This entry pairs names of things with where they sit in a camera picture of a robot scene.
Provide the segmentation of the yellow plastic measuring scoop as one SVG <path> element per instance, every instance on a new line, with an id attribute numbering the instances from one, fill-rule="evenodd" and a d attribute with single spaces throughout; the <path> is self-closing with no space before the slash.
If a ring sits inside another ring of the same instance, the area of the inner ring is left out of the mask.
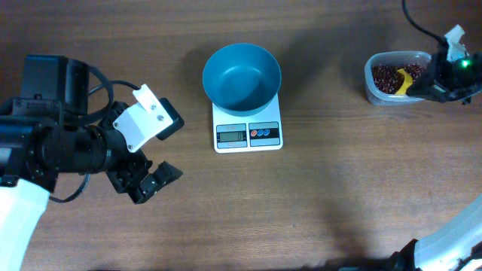
<path id="1" fill-rule="evenodd" d="M 395 93 L 396 96 L 404 96 L 407 92 L 407 89 L 413 84 L 413 78 L 409 73 L 407 73 L 404 69 L 397 70 L 397 73 L 403 76 L 403 84 Z"/>

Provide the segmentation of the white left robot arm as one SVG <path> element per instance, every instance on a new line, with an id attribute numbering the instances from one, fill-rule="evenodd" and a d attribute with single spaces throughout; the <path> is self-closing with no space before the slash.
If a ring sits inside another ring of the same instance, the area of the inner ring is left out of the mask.
<path id="1" fill-rule="evenodd" d="M 133 86 L 136 102 L 109 99 L 89 112 L 90 76 L 113 94 L 114 81 L 98 68 L 53 55 L 25 58 L 21 93 L 1 106 L 1 268 L 19 270 L 36 225 L 54 200 L 62 173 L 89 181 L 103 172 L 118 193 L 143 204 L 179 179 L 169 163 L 153 167 L 142 152 L 184 125 L 168 99 Z"/>

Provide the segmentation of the white digital kitchen scale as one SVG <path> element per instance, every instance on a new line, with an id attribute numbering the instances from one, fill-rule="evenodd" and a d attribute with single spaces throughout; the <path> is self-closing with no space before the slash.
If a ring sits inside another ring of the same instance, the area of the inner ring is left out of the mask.
<path id="1" fill-rule="evenodd" d="M 219 154 L 275 151 L 284 145 L 278 96 L 262 111 L 246 117 L 212 104 L 212 116 L 214 149 Z"/>

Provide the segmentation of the blue plastic bowl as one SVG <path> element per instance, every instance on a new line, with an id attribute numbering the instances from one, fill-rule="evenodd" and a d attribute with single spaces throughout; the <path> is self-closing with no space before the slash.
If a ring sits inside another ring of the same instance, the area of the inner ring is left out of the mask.
<path id="1" fill-rule="evenodd" d="M 263 111 L 278 95 L 282 70 L 268 50 L 250 43 L 230 44 L 207 60 L 202 83 L 213 105 L 245 117 Z"/>

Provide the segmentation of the red adzuki beans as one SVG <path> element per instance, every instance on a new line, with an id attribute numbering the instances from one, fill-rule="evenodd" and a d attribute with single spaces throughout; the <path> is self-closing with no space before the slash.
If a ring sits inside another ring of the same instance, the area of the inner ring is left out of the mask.
<path id="1" fill-rule="evenodd" d="M 397 73 L 399 69 L 404 69 L 409 73 L 413 81 L 426 71 L 426 67 L 417 64 L 376 65 L 371 71 L 378 90 L 385 94 L 395 94 L 404 80 L 403 76 Z"/>

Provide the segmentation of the clear plastic food container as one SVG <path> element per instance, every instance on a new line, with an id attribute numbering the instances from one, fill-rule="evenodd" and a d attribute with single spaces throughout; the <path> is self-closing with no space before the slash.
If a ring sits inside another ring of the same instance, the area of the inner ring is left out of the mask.
<path id="1" fill-rule="evenodd" d="M 406 79 L 413 82 L 426 70 L 431 60 L 422 51 L 392 51 L 373 55 L 365 65 L 365 90 L 373 105 L 408 105 L 421 102 L 397 92 Z"/>

